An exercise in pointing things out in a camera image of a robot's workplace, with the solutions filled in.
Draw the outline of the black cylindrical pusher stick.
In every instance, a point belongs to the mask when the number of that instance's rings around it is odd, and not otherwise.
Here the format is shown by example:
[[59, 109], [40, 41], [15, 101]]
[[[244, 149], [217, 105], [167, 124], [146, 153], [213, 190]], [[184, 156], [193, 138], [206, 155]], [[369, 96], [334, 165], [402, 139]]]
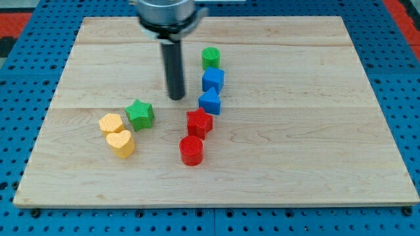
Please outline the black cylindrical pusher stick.
[[181, 100], [185, 95], [182, 43], [161, 44], [168, 97]]

